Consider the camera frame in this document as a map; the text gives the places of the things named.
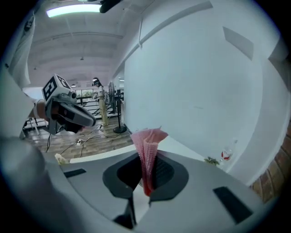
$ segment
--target ceiling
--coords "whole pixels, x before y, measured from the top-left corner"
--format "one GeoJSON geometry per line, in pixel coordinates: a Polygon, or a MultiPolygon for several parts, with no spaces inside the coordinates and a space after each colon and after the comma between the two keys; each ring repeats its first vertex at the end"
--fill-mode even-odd
{"type": "Polygon", "coordinates": [[[112,57],[131,22],[153,0],[123,0],[105,14],[73,13],[49,18],[46,11],[82,3],[45,0],[35,14],[35,33],[28,59],[31,86],[43,86],[53,73],[70,84],[98,77],[105,85],[112,57]]]}

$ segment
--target black slot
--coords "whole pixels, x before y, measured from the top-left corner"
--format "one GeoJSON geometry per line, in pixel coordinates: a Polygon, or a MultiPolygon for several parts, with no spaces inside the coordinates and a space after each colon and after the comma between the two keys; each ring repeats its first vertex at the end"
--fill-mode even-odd
{"type": "Polygon", "coordinates": [[[249,210],[227,187],[213,189],[236,224],[250,217],[253,213],[249,210]]]}
{"type": "Polygon", "coordinates": [[[77,170],[73,170],[73,171],[69,171],[69,172],[64,172],[65,177],[70,178],[70,177],[74,177],[80,174],[85,173],[86,171],[82,168],[77,169],[77,170]]]}

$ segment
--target small plant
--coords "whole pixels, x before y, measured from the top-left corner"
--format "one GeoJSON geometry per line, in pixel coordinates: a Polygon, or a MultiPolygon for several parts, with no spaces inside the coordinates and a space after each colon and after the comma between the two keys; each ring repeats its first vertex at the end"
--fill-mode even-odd
{"type": "Polygon", "coordinates": [[[212,165],[215,165],[215,166],[219,165],[219,162],[216,159],[211,158],[211,157],[205,158],[204,161],[206,163],[209,163],[209,164],[212,164],[212,165]]]}

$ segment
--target white table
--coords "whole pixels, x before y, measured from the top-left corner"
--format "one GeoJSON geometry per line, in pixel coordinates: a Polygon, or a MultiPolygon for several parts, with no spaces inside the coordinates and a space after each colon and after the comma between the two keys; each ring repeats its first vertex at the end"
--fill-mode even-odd
{"type": "MultiPolygon", "coordinates": [[[[190,150],[188,147],[184,146],[183,144],[177,142],[175,139],[171,138],[170,136],[166,137],[163,141],[159,143],[158,150],[161,151],[167,151],[171,153],[175,153],[178,155],[182,155],[185,157],[197,159],[200,161],[204,161],[204,157],[197,154],[193,150],[190,150]]],[[[135,151],[135,145],[130,145],[124,148],[120,148],[117,150],[97,154],[97,155],[91,155],[81,158],[73,158],[70,160],[70,163],[76,163],[76,162],[86,162],[86,161],[93,161],[97,159],[103,159],[108,158],[111,156],[120,155],[126,152],[135,151]]]]}

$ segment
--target wooden floor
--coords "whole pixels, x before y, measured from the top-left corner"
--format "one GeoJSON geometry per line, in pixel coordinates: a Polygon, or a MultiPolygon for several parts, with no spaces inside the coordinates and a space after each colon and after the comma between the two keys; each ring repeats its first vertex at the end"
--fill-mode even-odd
{"type": "MultiPolygon", "coordinates": [[[[87,127],[82,132],[76,134],[61,131],[56,135],[51,135],[50,148],[48,152],[61,154],[65,149],[72,145],[61,154],[64,158],[71,159],[100,154],[133,144],[128,131],[122,134],[116,134],[113,132],[113,129],[118,126],[118,119],[116,117],[110,118],[109,125],[104,128],[102,127],[102,129],[104,129],[103,132],[99,130],[100,124],[101,121],[97,121],[94,127],[87,127]],[[84,143],[84,148],[76,145],[75,142],[78,138],[87,140],[88,135],[92,131],[93,133],[90,137],[91,139],[84,143]]],[[[25,130],[25,140],[38,147],[42,152],[45,152],[50,134],[43,128],[39,128],[39,133],[40,134],[37,135],[35,129],[25,130]]]]}

